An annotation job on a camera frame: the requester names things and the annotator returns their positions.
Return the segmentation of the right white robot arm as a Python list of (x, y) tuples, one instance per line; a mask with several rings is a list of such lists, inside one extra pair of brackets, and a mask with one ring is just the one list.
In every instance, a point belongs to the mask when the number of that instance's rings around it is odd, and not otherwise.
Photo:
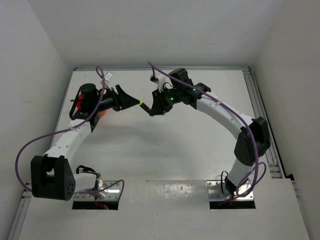
[(152, 92), (152, 107), (145, 108), (150, 116), (164, 115), (175, 104), (183, 103), (210, 116), (235, 137), (235, 162), (221, 186), (223, 191), (238, 196), (240, 186), (251, 174), (254, 175), (251, 185), (255, 186), (259, 182), (259, 158), (271, 146), (266, 119), (240, 113), (218, 98), (207, 85), (201, 82), (194, 84), (184, 68), (170, 73), (153, 68), (150, 81), (157, 85), (157, 89)]

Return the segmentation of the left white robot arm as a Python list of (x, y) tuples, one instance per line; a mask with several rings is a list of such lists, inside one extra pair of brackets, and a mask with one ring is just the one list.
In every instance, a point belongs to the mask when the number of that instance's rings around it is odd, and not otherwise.
[(101, 192), (98, 187), (100, 174), (91, 169), (73, 173), (72, 159), (96, 128), (101, 112), (109, 109), (121, 111), (139, 103), (119, 85), (106, 90), (98, 90), (93, 83), (81, 85), (69, 112), (69, 128), (49, 150), (31, 160), (32, 195), (68, 201), (75, 193), (95, 195)]

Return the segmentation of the pink glue stick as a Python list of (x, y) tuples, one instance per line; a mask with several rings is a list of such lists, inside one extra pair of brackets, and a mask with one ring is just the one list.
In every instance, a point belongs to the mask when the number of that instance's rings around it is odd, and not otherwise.
[(81, 110), (81, 104), (82, 104), (82, 100), (83, 100), (83, 97), (81, 94), (78, 95), (78, 100), (77, 100), (77, 103), (76, 103), (76, 107)]

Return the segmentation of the black yellow highlighter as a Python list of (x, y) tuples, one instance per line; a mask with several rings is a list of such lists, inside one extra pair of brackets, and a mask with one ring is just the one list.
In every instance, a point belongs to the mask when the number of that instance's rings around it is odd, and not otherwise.
[(151, 109), (142, 100), (139, 99), (139, 104), (138, 105), (139, 105), (140, 108), (142, 108), (148, 114), (151, 113)]

